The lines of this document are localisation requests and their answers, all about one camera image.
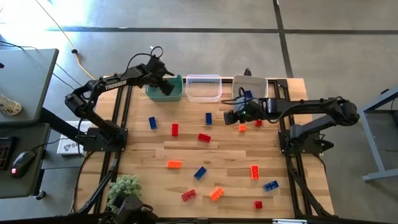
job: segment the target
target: wooden table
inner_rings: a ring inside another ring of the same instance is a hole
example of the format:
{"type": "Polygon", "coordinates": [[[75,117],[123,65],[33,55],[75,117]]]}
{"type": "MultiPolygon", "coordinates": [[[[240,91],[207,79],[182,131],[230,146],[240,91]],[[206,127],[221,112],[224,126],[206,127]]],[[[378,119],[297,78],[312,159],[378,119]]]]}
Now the wooden table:
{"type": "MultiPolygon", "coordinates": [[[[288,84],[291,100],[307,99],[303,79],[288,79],[288,84]]],[[[269,97],[272,96],[274,91],[270,87],[269,97]]],[[[223,84],[221,98],[231,98],[231,85],[223,84]]],[[[111,119],[115,99],[116,90],[102,94],[96,112],[104,119],[111,119]]],[[[285,157],[280,153],[277,140],[279,124],[265,121],[259,128],[254,122],[246,123],[247,131],[240,133],[239,124],[224,124],[223,112],[230,109],[221,103],[191,103],[185,96],[179,102],[155,103],[148,99],[144,89],[133,88],[127,119],[129,137],[119,175],[138,176],[143,187],[141,200],[152,205],[160,217],[294,217],[285,157]],[[206,112],[213,115],[212,126],[205,125],[206,112]],[[148,118],[151,116],[156,118],[156,130],[150,129],[148,118]],[[171,136],[172,123],[178,123],[176,138],[171,136]],[[198,133],[210,135],[210,143],[198,141],[198,133]],[[182,161],[182,168],[168,169],[168,160],[182,161]],[[259,180],[251,179],[251,165],[259,166],[259,180]],[[207,173],[197,181],[193,175],[201,166],[207,173]],[[264,184],[274,180],[278,181],[279,188],[266,192],[264,184]],[[213,202],[210,194],[217,187],[223,188],[224,195],[213,202]],[[195,189],[197,196],[183,202],[181,194],[191,189],[195,189]],[[254,208],[257,200],[262,201],[263,209],[254,208]]],[[[295,116],[299,124],[311,120],[311,115],[295,116]]],[[[96,152],[87,160],[78,185],[77,208],[97,187],[103,157],[103,153],[96,152]]],[[[321,162],[313,155],[304,154],[303,164],[308,188],[325,210],[333,213],[321,162]]],[[[301,190],[297,192],[304,211],[301,190]]],[[[101,204],[103,208],[106,193],[107,190],[101,204]]]]}

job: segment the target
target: red lego brick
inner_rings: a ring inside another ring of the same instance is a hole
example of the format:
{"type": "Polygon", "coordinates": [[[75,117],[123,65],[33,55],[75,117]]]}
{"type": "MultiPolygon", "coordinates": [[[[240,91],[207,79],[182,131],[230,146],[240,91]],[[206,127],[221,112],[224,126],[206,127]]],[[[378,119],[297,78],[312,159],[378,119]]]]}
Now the red lego brick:
{"type": "Polygon", "coordinates": [[[190,190],[187,193],[181,195],[182,196],[182,200],[184,202],[186,202],[187,200],[190,200],[191,198],[194,198],[197,196],[197,194],[195,193],[195,190],[190,190]]]}
{"type": "Polygon", "coordinates": [[[210,136],[208,136],[208,135],[206,135],[206,134],[199,134],[198,135],[198,140],[199,141],[204,141],[204,142],[207,142],[207,143],[209,143],[210,142],[210,136]]]}
{"type": "Polygon", "coordinates": [[[172,136],[178,136],[178,124],[172,124],[172,136]]]}
{"type": "Polygon", "coordinates": [[[256,126],[257,127],[261,127],[262,126],[262,121],[261,120],[257,120],[256,121],[256,126]]]}
{"type": "Polygon", "coordinates": [[[181,161],[167,161],[167,168],[179,169],[181,168],[181,161]]]}
{"type": "Polygon", "coordinates": [[[260,176],[259,166],[251,166],[250,171],[252,180],[258,180],[260,176]]]}
{"type": "Polygon", "coordinates": [[[260,202],[260,201],[254,202],[254,208],[255,209],[262,209],[262,202],[260,202]]]}
{"type": "Polygon", "coordinates": [[[211,193],[210,198],[212,201],[217,201],[224,194],[224,190],[218,187],[213,193],[211,193]]]}
{"type": "Polygon", "coordinates": [[[245,124],[240,124],[239,125],[239,132],[245,132],[246,131],[246,125],[245,124]]]}

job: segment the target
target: computer mouse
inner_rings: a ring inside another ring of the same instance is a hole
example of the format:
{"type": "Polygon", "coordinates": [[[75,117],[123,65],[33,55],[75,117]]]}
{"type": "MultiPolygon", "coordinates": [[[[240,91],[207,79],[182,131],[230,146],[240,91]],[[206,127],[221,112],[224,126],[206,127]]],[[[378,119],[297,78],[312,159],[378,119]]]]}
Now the computer mouse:
{"type": "Polygon", "coordinates": [[[12,164],[11,177],[17,179],[23,177],[28,171],[29,164],[33,161],[35,156],[36,153],[34,151],[25,151],[20,153],[12,164]]]}

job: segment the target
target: teal bin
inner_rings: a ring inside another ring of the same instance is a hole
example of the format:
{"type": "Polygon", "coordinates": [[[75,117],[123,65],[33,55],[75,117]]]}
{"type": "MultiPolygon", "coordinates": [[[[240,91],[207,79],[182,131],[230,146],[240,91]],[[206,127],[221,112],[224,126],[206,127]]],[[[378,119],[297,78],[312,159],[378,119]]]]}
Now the teal bin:
{"type": "Polygon", "coordinates": [[[149,98],[155,102],[167,102],[167,101],[179,101],[182,97],[182,85],[183,80],[181,75],[177,75],[177,77],[167,77],[164,78],[169,83],[174,85],[174,89],[169,96],[163,94],[160,88],[146,86],[145,93],[149,98]]]}

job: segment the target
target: gray floor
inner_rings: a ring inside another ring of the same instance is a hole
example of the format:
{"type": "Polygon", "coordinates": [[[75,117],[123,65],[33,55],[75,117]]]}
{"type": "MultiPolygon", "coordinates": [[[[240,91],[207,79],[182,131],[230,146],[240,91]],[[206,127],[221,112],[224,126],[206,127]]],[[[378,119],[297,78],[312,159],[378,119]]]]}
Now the gray floor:
{"type": "MultiPolygon", "coordinates": [[[[41,2],[63,26],[277,28],[271,0],[41,2]]],[[[7,15],[18,17],[17,25],[24,24],[12,29],[0,26],[2,38],[15,44],[60,49],[58,63],[80,83],[86,82],[88,78],[77,66],[61,32],[32,31],[26,26],[53,26],[34,1],[29,4],[21,9],[22,6],[13,3],[0,12],[0,20],[6,24],[12,23],[7,15]],[[28,15],[29,19],[19,14],[28,15]]],[[[397,1],[279,0],[279,4],[286,29],[398,29],[397,1]]],[[[123,71],[132,54],[146,52],[155,45],[165,49],[163,61],[167,68],[182,75],[233,76],[249,67],[258,77],[286,77],[278,34],[69,32],[68,35],[82,54],[82,63],[96,77],[123,71]]],[[[305,79],[310,98],[340,95],[361,107],[386,88],[398,85],[396,37],[289,34],[286,39],[294,77],[305,79]]],[[[137,58],[134,63],[146,60],[137,58]]],[[[58,68],[55,73],[77,86],[58,68]]],[[[45,106],[63,119],[76,119],[63,104],[63,97],[70,91],[52,78],[45,106]]],[[[335,143],[325,153],[324,160],[336,214],[398,223],[398,178],[370,184],[362,181],[361,175],[376,171],[362,124],[330,128],[325,134],[327,140],[335,143]]],[[[46,172],[43,189],[49,196],[42,201],[0,200],[0,220],[67,214],[76,172],[75,169],[46,172]],[[22,212],[10,212],[9,204],[17,205],[22,212]]]]}

